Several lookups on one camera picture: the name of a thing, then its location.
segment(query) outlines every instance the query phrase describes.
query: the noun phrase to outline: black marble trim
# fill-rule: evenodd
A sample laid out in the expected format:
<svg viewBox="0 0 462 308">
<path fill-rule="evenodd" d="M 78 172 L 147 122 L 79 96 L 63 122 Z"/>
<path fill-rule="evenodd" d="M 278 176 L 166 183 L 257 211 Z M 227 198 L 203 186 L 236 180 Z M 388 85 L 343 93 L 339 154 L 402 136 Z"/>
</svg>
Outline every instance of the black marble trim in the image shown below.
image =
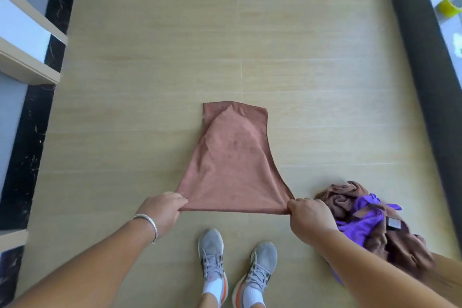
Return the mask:
<svg viewBox="0 0 462 308">
<path fill-rule="evenodd" d="M 73 0 L 49 0 L 45 17 L 67 32 Z M 65 45 L 52 36 L 45 64 L 60 72 Z M 0 199 L 0 230 L 26 229 L 55 92 L 54 85 L 28 86 Z M 1 254 L 0 307 L 14 298 L 24 247 Z"/>
<path fill-rule="evenodd" d="M 462 26 L 456 18 L 440 25 L 430 0 L 393 0 L 393 5 L 462 248 L 462 68 L 448 50 Z"/>
</svg>

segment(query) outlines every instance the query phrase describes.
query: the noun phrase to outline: forearm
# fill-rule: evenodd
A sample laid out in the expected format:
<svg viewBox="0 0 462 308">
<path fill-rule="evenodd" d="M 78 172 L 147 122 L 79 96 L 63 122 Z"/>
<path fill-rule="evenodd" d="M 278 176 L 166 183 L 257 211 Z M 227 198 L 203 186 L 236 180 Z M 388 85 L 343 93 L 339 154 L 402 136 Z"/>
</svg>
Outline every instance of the forearm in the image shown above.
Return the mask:
<svg viewBox="0 0 462 308">
<path fill-rule="evenodd" d="M 127 272 L 153 238 L 151 225 L 134 219 L 46 276 L 11 307 L 109 307 Z"/>
<path fill-rule="evenodd" d="M 360 308 L 455 308 L 424 284 L 358 246 L 339 231 L 315 248 L 350 290 Z"/>
</svg>

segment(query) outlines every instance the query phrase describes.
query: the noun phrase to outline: foot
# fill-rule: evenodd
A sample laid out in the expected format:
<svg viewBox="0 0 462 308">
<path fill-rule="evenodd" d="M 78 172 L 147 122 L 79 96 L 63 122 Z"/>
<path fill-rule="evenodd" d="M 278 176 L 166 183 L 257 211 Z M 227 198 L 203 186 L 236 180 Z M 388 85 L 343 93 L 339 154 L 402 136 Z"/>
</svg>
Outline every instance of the foot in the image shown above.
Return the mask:
<svg viewBox="0 0 462 308">
<path fill-rule="evenodd" d="M 202 294 L 214 295 L 218 307 L 221 307 L 228 297 L 228 279 L 223 269 L 223 239 L 217 229 L 207 229 L 197 247 L 205 279 Z"/>
<path fill-rule="evenodd" d="M 250 270 L 237 283 L 232 294 L 234 308 L 250 308 L 255 303 L 263 302 L 263 291 L 276 269 L 278 252 L 268 241 L 261 242 L 250 256 Z"/>
</svg>

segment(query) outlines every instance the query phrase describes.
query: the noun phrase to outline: shoelace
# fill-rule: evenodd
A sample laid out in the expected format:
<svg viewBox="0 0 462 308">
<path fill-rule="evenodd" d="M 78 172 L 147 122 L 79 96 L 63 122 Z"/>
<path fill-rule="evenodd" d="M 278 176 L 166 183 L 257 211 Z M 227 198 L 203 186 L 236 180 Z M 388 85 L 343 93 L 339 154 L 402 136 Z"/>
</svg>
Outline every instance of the shoelace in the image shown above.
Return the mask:
<svg viewBox="0 0 462 308">
<path fill-rule="evenodd" d="M 202 268 L 204 277 L 214 273 L 221 276 L 223 274 L 223 256 L 221 254 L 205 255 L 202 259 Z"/>
<path fill-rule="evenodd" d="M 264 291 L 268 284 L 271 274 L 257 263 L 253 264 L 247 277 L 248 284 L 257 285 L 261 291 Z"/>
</svg>

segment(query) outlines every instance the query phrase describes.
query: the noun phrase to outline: hand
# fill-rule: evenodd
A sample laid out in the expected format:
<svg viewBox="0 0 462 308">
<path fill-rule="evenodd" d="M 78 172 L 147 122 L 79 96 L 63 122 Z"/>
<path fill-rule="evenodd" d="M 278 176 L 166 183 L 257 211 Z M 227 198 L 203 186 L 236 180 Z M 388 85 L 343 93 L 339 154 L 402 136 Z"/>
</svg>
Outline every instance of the hand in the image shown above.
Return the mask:
<svg viewBox="0 0 462 308">
<path fill-rule="evenodd" d="M 339 231 L 329 207 L 321 200 L 290 200 L 287 208 L 292 212 L 293 233 L 308 245 L 314 246 L 316 240 L 329 231 Z"/>
<path fill-rule="evenodd" d="M 188 203 L 180 194 L 176 192 L 166 192 L 158 196 L 148 197 L 138 208 L 136 213 L 143 213 L 151 217 L 156 223 L 158 236 L 168 233 L 171 227 L 175 225 L 180 216 L 179 209 Z"/>
</svg>

